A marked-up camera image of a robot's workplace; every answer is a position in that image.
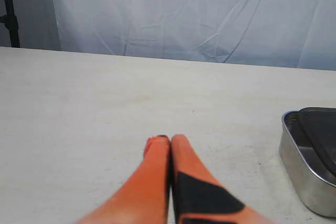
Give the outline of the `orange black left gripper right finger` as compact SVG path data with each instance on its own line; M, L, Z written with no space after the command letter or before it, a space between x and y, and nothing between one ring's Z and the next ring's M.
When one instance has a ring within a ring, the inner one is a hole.
M171 149L176 223L272 223L210 173L185 135L173 136Z

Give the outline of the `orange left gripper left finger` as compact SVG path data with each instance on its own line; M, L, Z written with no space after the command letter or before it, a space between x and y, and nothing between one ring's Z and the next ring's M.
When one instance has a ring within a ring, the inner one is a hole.
M153 136L143 161L114 195L77 223L167 223L170 193L170 139Z

